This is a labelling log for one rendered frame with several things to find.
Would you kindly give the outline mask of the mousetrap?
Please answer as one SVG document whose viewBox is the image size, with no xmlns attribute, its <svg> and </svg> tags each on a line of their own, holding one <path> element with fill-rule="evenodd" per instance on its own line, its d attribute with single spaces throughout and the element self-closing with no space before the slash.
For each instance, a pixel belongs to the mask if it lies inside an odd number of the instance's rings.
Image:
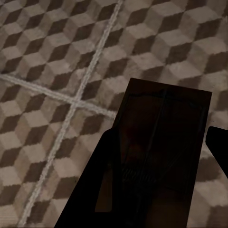
<svg viewBox="0 0 228 228">
<path fill-rule="evenodd" d="M 119 127 L 126 228 L 186 228 L 212 92 L 131 77 Z M 95 212 L 112 210 L 113 156 Z"/>
</svg>

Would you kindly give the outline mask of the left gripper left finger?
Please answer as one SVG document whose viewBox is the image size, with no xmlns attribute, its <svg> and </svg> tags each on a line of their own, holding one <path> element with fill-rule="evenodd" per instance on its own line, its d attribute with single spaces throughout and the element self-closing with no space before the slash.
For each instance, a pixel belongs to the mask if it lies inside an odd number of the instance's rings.
<svg viewBox="0 0 228 228">
<path fill-rule="evenodd" d="M 95 212 L 107 160 L 113 156 L 112 210 Z M 126 228 L 119 127 L 103 133 L 54 228 Z"/>
</svg>

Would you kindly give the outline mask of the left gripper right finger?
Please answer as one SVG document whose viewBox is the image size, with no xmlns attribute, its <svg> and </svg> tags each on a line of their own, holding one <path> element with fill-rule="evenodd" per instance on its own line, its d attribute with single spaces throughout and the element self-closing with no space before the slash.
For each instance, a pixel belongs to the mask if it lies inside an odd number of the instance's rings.
<svg viewBox="0 0 228 228">
<path fill-rule="evenodd" d="M 228 131 L 210 126 L 206 135 L 206 145 L 228 178 Z"/>
</svg>

